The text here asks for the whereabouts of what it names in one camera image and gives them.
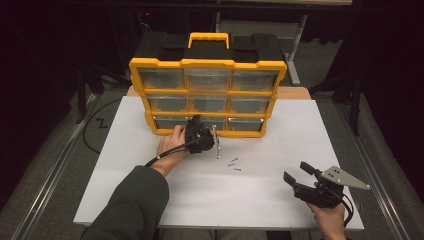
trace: dark green sleeve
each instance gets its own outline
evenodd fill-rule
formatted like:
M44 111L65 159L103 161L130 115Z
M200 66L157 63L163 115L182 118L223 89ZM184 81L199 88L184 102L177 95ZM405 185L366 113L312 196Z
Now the dark green sleeve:
M116 187L81 239L152 239L168 199L162 174L137 166Z

